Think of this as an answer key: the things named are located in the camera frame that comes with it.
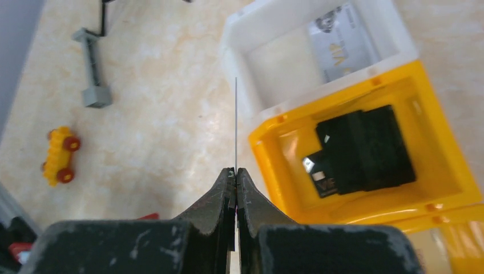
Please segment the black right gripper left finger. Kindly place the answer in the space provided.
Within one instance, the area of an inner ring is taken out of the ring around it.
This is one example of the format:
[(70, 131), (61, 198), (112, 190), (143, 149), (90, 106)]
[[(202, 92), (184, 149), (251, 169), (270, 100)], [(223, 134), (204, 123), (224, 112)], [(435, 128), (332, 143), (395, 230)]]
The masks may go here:
[(21, 273), (227, 273), (235, 247), (235, 172), (169, 220), (65, 220), (33, 245)]

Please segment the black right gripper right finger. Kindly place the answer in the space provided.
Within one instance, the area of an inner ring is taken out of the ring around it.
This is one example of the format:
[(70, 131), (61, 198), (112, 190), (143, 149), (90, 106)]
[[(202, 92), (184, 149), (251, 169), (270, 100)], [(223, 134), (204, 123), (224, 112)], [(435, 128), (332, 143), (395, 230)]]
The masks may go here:
[(236, 175), (242, 273), (423, 273), (409, 239), (387, 225), (299, 224)]

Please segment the thin grey credit card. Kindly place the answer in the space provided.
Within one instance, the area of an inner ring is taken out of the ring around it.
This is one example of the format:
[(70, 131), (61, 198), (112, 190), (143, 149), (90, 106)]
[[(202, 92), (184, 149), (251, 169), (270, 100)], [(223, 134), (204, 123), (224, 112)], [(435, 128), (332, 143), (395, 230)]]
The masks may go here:
[(235, 163), (234, 163), (234, 173), (237, 175), (238, 171), (238, 166), (237, 166), (237, 137), (238, 137), (238, 97), (237, 97), (237, 77), (234, 78), (234, 96), (235, 96), (235, 106), (234, 106), (234, 112), (235, 112), (235, 133), (234, 133), (234, 154), (235, 154)]

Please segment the red card holder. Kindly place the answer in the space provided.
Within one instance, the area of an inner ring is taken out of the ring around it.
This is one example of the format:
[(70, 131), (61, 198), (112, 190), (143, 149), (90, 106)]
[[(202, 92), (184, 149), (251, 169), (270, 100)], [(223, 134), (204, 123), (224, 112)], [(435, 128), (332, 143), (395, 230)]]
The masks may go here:
[(27, 262), (37, 235), (21, 217), (14, 217), (10, 227), (2, 229), (1, 248), (8, 251), (18, 264)]

